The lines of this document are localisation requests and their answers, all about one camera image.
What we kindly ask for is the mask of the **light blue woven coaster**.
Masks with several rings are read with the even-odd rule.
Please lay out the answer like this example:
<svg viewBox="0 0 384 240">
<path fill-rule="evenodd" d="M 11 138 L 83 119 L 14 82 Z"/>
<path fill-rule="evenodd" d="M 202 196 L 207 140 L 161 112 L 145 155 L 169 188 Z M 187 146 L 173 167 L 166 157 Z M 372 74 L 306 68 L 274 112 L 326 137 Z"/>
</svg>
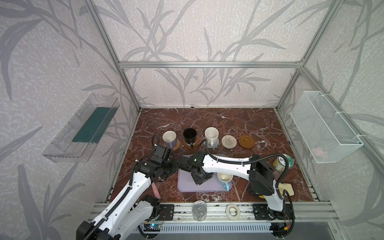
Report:
<svg viewBox="0 0 384 240">
<path fill-rule="evenodd" d="M 214 149 L 219 146 L 219 143 L 220 142 L 218 140 L 215 140 L 215 141 L 206 140 L 204 143 L 204 146 L 207 147 L 208 149 Z"/>
</svg>

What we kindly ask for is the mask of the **black mug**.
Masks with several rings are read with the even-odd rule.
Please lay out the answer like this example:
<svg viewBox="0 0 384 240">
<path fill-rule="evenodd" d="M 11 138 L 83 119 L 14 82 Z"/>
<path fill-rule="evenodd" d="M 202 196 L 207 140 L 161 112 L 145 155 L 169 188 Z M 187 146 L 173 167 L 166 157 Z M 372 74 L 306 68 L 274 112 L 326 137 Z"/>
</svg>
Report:
<svg viewBox="0 0 384 240">
<path fill-rule="evenodd" d="M 193 144 L 197 139 L 197 131 L 193 128 L 185 129 L 183 132 L 184 140 L 189 143 Z"/>
</svg>

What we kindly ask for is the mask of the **white mug lavender handle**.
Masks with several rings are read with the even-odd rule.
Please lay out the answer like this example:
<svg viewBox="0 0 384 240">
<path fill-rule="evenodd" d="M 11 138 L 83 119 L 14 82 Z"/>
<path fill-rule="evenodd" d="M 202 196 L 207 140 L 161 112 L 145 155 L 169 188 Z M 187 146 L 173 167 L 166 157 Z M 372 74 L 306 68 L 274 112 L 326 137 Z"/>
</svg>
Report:
<svg viewBox="0 0 384 240">
<path fill-rule="evenodd" d="M 167 131 L 163 134 L 163 141 L 166 147 L 174 150 L 177 146 L 177 134 L 174 131 Z"/>
</svg>

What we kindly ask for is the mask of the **large white mug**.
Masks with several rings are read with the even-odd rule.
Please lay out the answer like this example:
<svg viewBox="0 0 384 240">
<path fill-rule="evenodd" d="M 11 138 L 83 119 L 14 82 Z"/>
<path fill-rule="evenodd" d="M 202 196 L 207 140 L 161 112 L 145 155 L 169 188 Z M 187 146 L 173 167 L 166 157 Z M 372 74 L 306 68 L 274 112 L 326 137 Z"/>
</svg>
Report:
<svg viewBox="0 0 384 240">
<path fill-rule="evenodd" d="M 211 141 L 215 141 L 215 140 L 219 141 L 219 131 L 218 131 L 218 129 L 216 129 L 214 127 L 207 128 L 205 130 L 205 139 L 206 140 L 211 140 Z"/>
</svg>

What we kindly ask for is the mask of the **white mug blue handle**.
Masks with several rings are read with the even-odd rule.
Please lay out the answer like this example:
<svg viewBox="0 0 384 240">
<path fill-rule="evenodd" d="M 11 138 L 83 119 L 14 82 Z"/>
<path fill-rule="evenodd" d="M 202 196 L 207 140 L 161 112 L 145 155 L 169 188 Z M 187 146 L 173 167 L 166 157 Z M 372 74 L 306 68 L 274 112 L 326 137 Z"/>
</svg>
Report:
<svg viewBox="0 0 384 240">
<path fill-rule="evenodd" d="M 233 175 L 217 173 L 218 183 L 228 192 L 232 188 Z"/>
</svg>

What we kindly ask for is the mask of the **white patterned round coaster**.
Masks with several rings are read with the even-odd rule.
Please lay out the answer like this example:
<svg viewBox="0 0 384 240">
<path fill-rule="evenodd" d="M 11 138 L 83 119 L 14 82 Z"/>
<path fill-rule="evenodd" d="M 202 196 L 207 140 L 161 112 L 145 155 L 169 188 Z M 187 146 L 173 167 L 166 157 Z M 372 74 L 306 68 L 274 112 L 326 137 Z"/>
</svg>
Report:
<svg viewBox="0 0 384 240">
<path fill-rule="evenodd" d="M 237 140 L 235 137 L 231 135 L 223 136 L 222 138 L 222 145 L 226 149 L 233 149 L 237 145 Z"/>
</svg>

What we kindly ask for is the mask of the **brown wooden coaster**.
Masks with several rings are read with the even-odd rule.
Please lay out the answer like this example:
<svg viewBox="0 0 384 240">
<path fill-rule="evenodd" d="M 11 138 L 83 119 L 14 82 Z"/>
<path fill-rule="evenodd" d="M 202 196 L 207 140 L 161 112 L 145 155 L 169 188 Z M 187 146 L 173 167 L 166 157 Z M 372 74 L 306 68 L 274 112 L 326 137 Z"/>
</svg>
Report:
<svg viewBox="0 0 384 240">
<path fill-rule="evenodd" d="M 200 140 L 197 139 L 193 144 L 189 144 L 184 140 L 183 144 L 187 149 L 195 149 L 200 144 Z"/>
<path fill-rule="evenodd" d="M 252 149 L 255 146 L 255 140 L 249 135 L 239 137 L 239 144 L 244 149 Z"/>
</svg>

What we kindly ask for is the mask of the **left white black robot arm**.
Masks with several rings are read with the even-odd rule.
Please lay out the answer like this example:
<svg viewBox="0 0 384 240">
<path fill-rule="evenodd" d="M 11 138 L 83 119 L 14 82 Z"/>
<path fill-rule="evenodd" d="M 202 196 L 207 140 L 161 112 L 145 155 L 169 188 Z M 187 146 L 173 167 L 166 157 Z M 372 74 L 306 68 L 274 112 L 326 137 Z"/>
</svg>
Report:
<svg viewBox="0 0 384 240">
<path fill-rule="evenodd" d="M 160 213 L 159 199 L 139 197 L 157 178 L 168 178 L 177 169 L 171 160 L 171 148 L 152 144 L 153 149 L 135 161 L 130 179 L 115 199 L 92 222 L 82 222 L 76 231 L 77 240 L 126 240 L 145 220 Z"/>
</svg>

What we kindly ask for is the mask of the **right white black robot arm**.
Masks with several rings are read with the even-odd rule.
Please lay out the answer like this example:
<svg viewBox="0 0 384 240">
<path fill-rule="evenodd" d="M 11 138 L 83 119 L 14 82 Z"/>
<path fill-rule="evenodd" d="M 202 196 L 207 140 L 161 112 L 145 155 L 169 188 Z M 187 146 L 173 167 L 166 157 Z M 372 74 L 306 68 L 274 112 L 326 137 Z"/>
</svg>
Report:
<svg viewBox="0 0 384 240">
<path fill-rule="evenodd" d="M 281 158 L 285 162 L 283 172 L 278 179 L 274 178 L 274 169 L 266 162 L 270 158 Z M 283 154 L 272 154 L 265 157 L 253 154 L 249 158 L 221 157 L 212 154 L 208 144 L 205 144 L 205 151 L 183 156 L 178 166 L 181 170 L 189 172 L 197 185 L 206 182 L 214 173 L 233 175 L 248 180 L 252 192 L 264 196 L 271 211 L 282 212 L 285 208 L 285 201 L 284 195 L 280 193 L 279 184 L 288 173 L 289 163 L 289 159 Z"/>
</svg>

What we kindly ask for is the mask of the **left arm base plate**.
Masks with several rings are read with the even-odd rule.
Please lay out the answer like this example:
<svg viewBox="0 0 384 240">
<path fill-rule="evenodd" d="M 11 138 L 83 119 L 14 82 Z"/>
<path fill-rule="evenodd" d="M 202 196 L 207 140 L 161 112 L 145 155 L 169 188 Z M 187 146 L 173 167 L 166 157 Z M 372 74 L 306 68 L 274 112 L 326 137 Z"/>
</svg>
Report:
<svg viewBox="0 0 384 240">
<path fill-rule="evenodd" d="M 160 204 L 154 207 L 152 221 L 172 221 L 174 219 L 175 205 Z"/>
</svg>

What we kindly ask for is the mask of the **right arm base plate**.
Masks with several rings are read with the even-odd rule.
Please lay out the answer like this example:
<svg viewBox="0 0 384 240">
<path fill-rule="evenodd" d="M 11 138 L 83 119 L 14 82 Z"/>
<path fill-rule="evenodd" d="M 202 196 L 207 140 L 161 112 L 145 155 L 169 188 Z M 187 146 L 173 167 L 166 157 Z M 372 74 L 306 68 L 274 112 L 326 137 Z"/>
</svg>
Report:
<svg viewBox="0 0 384 240">
<path fill-rule="evenodd" d="M 285 203 L 282 212 L 271 210 L 267 204 L 253 204 L 253 214 L 255 220 L 266 220 L 266 221 L 274 221 L 274 220 L 294 220 L 295 215 L 293 212 L 293 207 L 289 203 Z"/>
</svg>

